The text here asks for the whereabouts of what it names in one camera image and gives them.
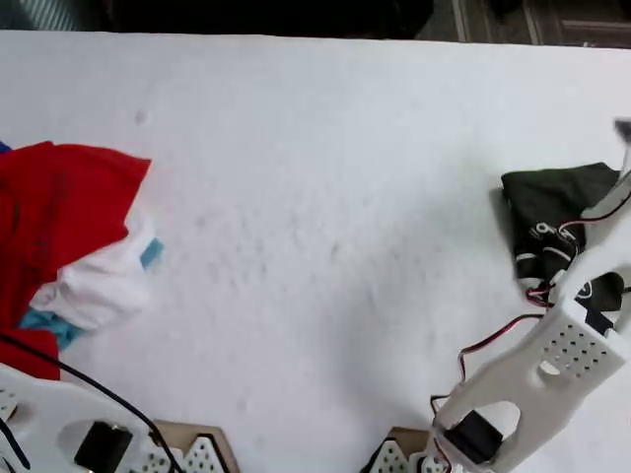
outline white table surface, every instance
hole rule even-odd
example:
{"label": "white table surface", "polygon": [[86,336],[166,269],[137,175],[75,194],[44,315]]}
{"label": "white table surface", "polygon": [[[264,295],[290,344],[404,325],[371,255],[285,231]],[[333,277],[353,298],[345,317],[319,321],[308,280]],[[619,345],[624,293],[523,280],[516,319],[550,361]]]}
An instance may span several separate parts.
{"label": "white table surface", "polygon": [[[500,175],[619,167],[631,114],[622,50],[2,32],[0,70],[0,140],[154,160],[154,302],[64,360],[221,426],[244,472],[353,472],[427,427],[458,348],[533,311]],[[630,422],[626,369],[518,471],[625,469]]]}

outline black cloth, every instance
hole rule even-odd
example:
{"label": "black cloth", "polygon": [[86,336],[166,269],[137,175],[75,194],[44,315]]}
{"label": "black cloth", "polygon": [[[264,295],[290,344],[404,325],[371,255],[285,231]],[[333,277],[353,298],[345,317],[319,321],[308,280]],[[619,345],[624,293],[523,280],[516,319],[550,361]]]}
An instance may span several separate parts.
{"label": "black cloth", "polygon": [[[585,249],[583,225],[558,228],[579,220],[581,213],[601,200],[618,179],[604,163],[571,169],[509,172],[502,176],[504,197],[513,223],[517,276],[525,289],[549,288],[578,251]],[[598,312],[620,310],[623,281],[607,273],[587,283],[577,301]],[[547,302],[547,294],[541,295]]]}

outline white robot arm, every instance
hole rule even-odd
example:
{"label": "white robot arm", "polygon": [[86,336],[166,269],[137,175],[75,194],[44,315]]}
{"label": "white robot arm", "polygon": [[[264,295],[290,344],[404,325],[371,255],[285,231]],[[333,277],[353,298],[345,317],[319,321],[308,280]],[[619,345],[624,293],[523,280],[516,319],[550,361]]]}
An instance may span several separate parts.
{"label": "white robot arm", "polygon": [[[586,319],[575,301],[590,280],[613,271],[631,286],[631,172],[583,213],[586,250],[550,293],[554,303],[513,349],[459,384],[436,415],[433,435],[452,463],[508,473],[561,432],[585,398],[631,356],[631,306],[616,321]],[[505,439],[475,409],[501,401],[521,411]]]}

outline blue cloth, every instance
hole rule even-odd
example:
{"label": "blue cloth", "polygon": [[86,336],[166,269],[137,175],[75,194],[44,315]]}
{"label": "blue cloth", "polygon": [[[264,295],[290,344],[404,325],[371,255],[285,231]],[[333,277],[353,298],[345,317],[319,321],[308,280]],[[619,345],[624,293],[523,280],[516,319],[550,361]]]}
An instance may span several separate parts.
{"label": "blue cloth", "polygon": [[159,241],[157,238],[152,239],[151,243],[149,243],[149,246],[147,246],[147,248],[140,255],[140,264],[142,264],[142,267],[147,269],[149,266],[151,266],[151,263],[153,263],[156,258],[160,256],[163,249],[165,249],[165,246],[161,241]]}
{"label": "blue cloth", "polygon": [[[0,141],[0,155],[8,151],[11,151],[11,148]],[[147,269],[151,266],[151,263],[160,256],[164,248],[165,246],[162,242],[154,238],[140,255],[142,267]],[[54,333],[57,338],[59,350],[68,348],[68,346],[84,332],[81,328],[67,322],[55,312],[36,310],[32,307],[29,307],[29,310],[20,322],[20,328],[48,330]]]}
{"label": "blue cloth", "polygon": [[59,350],[64,350],[75,338],[83,333],[83,330],[66,322],[54,312],[36,310],[29,307],[27,314],[20,322],[20,328],[30,330],[48,330],[57,338]]}

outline black cable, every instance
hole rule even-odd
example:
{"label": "black cable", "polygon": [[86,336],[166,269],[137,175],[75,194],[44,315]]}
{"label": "black cable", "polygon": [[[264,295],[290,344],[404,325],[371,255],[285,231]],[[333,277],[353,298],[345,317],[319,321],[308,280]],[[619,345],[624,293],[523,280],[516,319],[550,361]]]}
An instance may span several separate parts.
{"label": "black cable", "polygon": [[165,451],[165,454],[167,455],[167,458],[169,459],[169,462],[171,463],[170,471],[174,470],[177,473],[184,473],[184,471],[181,469],[181,466],[179,466],[179,464],[177,464],[177,461],[175,460],[174,455],[171,453],[171,450],[169,449],[169,446],[167,445],[167,442],[165,441],[165,438],[162,436],[162,433],[160,432],[160,429],[158,429],[158,427],[151,421],[151,419],[149,419],[147,416],[145,416],[140,410],[138,410],[136,407],[134,407],[129,402],[124,400],[118,394],[116,394],[115,392],[110,391],[105,386],[103,386],[99,382],[97,382],[94,379],[92,379],[91,377],[89,377],[87,374],[83,374],[79,370],[76,370],[76,369],[66,365],[63,362],[60,362],[59,360],[56,360],[55,358],[49,357],[46,353],[43,353],[43,352],[41,352],[40,350],[38,350],[36,348],[30,347],[29,345],[26,345],[26,344],[20,342],[19,340],[16,340],[15,338],[9,336],[9,335],[6,335],[4,333],[0,333],[0,341],[2,341],[4,343],[7,343],[9,345],[13,345],[14,347],[17,347],[17,348],[19,348],[19,349],[21,349],[21,350],[23,350],[23,351],[25,351],[27,353],[30,353],[31,355],[33,355],[33,356],[35,356],[35,357],[37,357],[37,358],[39,358],[41,360],[44,360],[46,362],[49,362],[49,363],[55,365],[56,367],[59,367],[60,369],[64,370],[65,372],[69,372],[73,376],[76,376],[79,379],[81,379],[82,381],[88,383],[91,387],[93,387],[94,389],[102,392],[105,396],[109,397],[110,399],[112,399],[113,401],[117,402],[118,404],[120,404],[125,409],[127,409],[134,416],[136,416],[138,419],[140,419],[142,422],[144,422],[145,425],[151,430],[151,432],[154,435],[154,438],[155,438],[156,442]]}
{"label": "black cable", "polygon": [[9,445],[11,445],[11,448],[13,448],[13,451],[20,460],[20,463],[22,463],[22,466],[24,466],[27,470],[30,470],[31,463],[29,462],[29,459],[24,454],[24,451],[20,447],[20,444],[18,443],[16,438],[13,437],[13,433],[11,432],[11,429],[9,429],[9,426],[7,426],[6,422],[4,422],[2,419],[0,419],[0,431],[2,431],[2,434],[4,434],[7,442],[9,443]]}

